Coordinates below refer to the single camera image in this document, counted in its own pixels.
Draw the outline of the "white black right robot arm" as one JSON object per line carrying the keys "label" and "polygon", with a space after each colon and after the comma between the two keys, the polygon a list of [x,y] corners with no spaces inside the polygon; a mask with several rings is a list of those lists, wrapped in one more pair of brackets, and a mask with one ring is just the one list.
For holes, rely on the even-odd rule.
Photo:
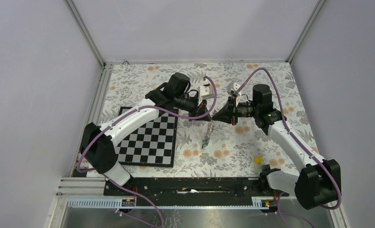
{"label": "white black right robot arm", "polygon": [[288,174],[280,169],[263,171],[258,183],[260,193],[269,196],[276,190],[297,198],[305,209],[312,209],[336,201],[341,202],[341,169],[334,159],[326,160],[291,129],[286,117],[272,101],[268,85],[257,84],[252,89],[252,100],[240,102],[239,84],[230,83],[229,97],[224,107],[212,119],[236,125],[240,118],[252,117],[255,124],[293,161],[298,174]]}

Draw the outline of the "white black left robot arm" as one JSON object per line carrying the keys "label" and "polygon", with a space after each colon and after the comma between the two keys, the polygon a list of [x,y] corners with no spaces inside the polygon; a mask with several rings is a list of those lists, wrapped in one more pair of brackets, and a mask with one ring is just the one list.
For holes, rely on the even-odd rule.
{"label": "white black left robot arm", "polygon": [[187,111],[187,120],[210,120],[210,112],[215,107],[206,108],[206,100],[217,100],[216,85],[208,76],[204,76],[199,90],[189,96],[190,78],[182,73],[174,73],[168,82],[148,92],[145,98],[118,117],[96,125],[85,126],[81,138],[80,157],[76,169],[80,173],[97,171],[113,184],[121,195],[128,195],[133,190],[130,180],[132,175],[118,162],[115,146],[142,125],[164,113],[182,118],[173,109]]}

